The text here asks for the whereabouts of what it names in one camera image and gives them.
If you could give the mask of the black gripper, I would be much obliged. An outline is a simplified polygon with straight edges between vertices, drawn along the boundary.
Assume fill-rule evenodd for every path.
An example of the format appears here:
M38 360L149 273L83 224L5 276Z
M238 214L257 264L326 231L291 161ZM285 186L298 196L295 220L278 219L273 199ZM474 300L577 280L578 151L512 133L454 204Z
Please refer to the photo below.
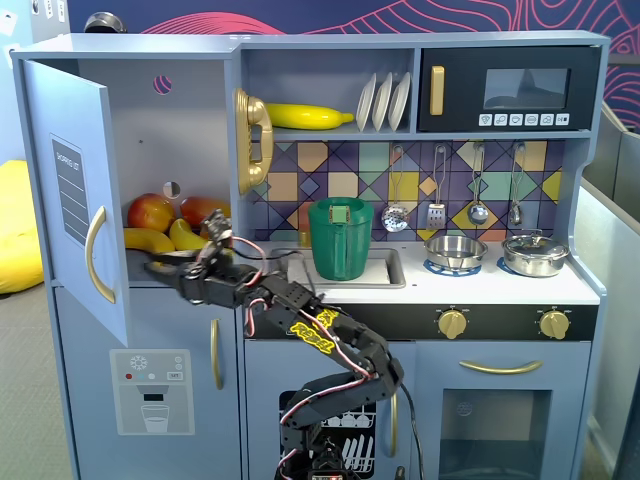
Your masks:
M174 290L194 305L215 305L224 308L240 306L250 291L246 284L257 269L246 264L227 266L187 267L203 265L201 250L179 250L149 253L144 270L155 281Z

